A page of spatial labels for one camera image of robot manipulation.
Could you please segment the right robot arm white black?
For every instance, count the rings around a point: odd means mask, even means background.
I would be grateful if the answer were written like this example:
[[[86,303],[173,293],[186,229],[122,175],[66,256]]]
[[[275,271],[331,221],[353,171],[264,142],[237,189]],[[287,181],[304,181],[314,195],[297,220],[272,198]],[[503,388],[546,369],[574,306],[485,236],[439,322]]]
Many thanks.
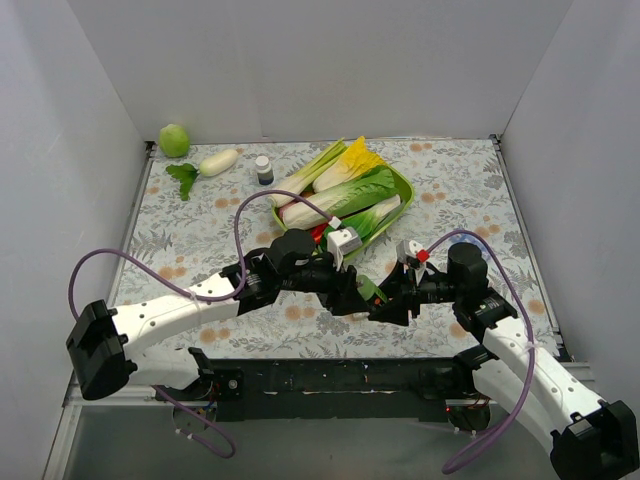
[[[444,272],[428,259],[421,244],[404,241],[381,285],[359,278],[370,319],[405,325],[423,305],[451,304],[458,324],[479,343],[456,357],[463,366],[453,371],[452,383],[460,395],[481,393],[508,411],[536,438],[561,479],[620,479],[638,470],[632,410],[604,400],[537,346],[522,314],[490,287],[481,249],[451,245]]]

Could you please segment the green pill bottle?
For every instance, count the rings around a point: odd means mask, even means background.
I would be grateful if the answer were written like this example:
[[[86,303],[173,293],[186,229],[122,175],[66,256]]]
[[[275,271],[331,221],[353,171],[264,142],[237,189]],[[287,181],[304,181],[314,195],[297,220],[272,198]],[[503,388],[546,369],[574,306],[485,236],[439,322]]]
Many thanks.
[[[361,297],[374,306],[380,306],[388,302],[384,292],[366,275],[359,275],[356,278],[356,287]]]

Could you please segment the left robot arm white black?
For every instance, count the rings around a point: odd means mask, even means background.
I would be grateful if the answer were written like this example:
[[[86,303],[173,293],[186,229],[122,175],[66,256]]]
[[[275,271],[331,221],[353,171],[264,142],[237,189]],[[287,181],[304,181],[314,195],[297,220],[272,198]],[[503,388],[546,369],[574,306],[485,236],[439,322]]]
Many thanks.
[[[364,313],[357,272],[343,264],[362,244],[353,228],[330,232],[318,253],[311,234],[291,229],[239,265],[224,268],[183,293],[108,307],[86,305],[66,341],[83,399],[109,397],[128,384],[165,386],[193,400],[213,386],[204,354],[193,347],[158,351],[164,340],[214,321],[236,318],[275,302],[282,291],[314,293],[333,315]]]

